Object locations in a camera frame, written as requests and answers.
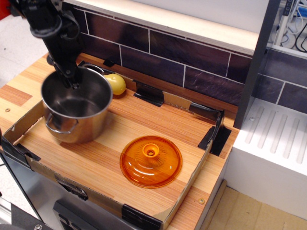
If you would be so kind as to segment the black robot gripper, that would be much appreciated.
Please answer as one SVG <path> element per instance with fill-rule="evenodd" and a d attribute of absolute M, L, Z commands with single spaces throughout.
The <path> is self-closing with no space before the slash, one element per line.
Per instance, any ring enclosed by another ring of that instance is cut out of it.
<path fill-rule="evenodd" d="M 80 76 L 76 59 L 83 49 L 80 31 L 49 33 L 43 36 L 52 64 L 65 88 L 77 89 Z"/>

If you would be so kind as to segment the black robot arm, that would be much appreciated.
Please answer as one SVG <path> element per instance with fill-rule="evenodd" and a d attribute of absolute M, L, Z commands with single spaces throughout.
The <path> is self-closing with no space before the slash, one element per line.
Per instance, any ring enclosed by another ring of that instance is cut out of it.
<path fill-rule="evenodd" d="M 57 9 L 51 0 L 11 0 L 12 7 L 30 25 L 31 34 L 43 40 L 47 62 L 53 65 L 66 88 L 82 82 L 76 59 L 83 49 L 81 28 L 71 11 Z"/>

